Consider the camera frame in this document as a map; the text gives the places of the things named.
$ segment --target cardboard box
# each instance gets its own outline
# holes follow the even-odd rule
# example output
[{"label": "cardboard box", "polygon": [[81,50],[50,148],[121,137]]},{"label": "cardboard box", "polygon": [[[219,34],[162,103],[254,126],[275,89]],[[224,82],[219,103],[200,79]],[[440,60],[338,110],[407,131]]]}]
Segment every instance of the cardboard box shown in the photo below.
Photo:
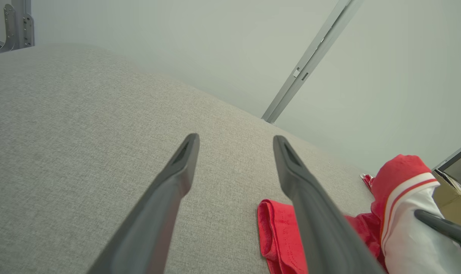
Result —
[{"label": "cardboard box", "polygon": [[433,172],[440,186],[434,191],[434,201],[445,219],[461,225],[461,185],[450,179],[452,184]]}]

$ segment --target gray fabric surface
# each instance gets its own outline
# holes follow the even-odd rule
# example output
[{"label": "gray fabric surface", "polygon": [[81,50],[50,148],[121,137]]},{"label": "gray fabric surface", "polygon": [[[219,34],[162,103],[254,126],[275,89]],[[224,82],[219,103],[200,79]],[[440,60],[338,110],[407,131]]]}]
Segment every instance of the gray fabric surface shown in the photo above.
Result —
[{"label": "gray fabric surface", "polygon": [[0,272],[83,273],[184,137],[201,146],[166,273],[267,273],[256,208],[281,192],[288,138],[345,213],[368,212],[360,170],[204,92],[80,45],[0,54]]}]

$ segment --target red garment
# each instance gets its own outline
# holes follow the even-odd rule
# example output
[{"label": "red garment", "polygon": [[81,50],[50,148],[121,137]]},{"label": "red garment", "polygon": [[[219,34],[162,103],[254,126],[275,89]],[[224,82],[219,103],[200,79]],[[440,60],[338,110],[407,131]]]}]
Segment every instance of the red garment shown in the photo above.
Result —
[{"label": "red garment", "polygon": [[[418,156],[398,155],[384,164],[374,178],[374,184],[371,184],[375,198],[371,213],[346,216],[384,269],[382,246],[390,234],[394,205],[412,190],[426,187],[432,182],[436,180]],[[271,274],[308,273],[293,206],[267,199],[261,201],[258,206],[258,227],[261,253],[267,260]]]}]

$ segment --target red stripe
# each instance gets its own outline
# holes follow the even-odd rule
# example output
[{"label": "red stripe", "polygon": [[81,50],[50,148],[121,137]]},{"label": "red stripe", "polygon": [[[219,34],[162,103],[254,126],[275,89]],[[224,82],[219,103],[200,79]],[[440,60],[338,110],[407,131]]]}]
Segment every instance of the red stripe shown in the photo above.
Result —
[{"label": "red stripe", "polygon": [[[392,213],[393,213],[393,208],[394,208],[394,205],[396,204],[396,202],[397,202],[401,197],[403,197],[406,193],[408,193],[409,191],[411,191],[412,189],[417,188],[417,187],[419,187],[419,186],[422,186],[422,185],[424,185],[424,184],[428,184],[428,183],[431,183],[431,182],[435,182],[436,180],[437,180],[437,179],[435,179],[435,178],[433,178],[433,179],[428,179],[428,180],[425,180],[425,181],[423,181],[423,182],[421,182],[421,183],[418,183],[418,184],[415,184],[415,185],[413,185],[413,186],[411,186],[411,187],[408,187],[408,189],[405,189],[403,192],[401,192],[401,193],[394,199],[393,204],[391,205],[391,208],[390,208],[390,210],[389,210],[388,225],[386,226],[386,234],[384,234],[384,237],[386,237],[387,234],[388,234],[388,231],[389,231],[389,224],[390,224],[390,222],[391,222],[391,215],[392,215]],[[384,228],[384,226],[381,227],[380,236],[382,235],[383,228]]]}]

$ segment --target folded red fabric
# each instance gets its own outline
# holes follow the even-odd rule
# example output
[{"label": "folded red fabric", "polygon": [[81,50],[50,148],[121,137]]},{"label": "folded red fabric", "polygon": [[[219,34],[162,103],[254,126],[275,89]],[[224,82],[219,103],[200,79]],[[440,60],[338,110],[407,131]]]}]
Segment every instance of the folded red fabric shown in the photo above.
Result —
[{"label": "folded red fabric", "polygon": [[[371,184],[375,198],[371,213],[345,216],[385,270],[382,245],[390,234],[394,205],[406,194],[434,182],[429,172],[418,156],[398,155],[384,164],[374,178],[374,185]],[[261,201],[258,227],[261,253],[271,274],[308,273],[293,206],[268,199]]]}]

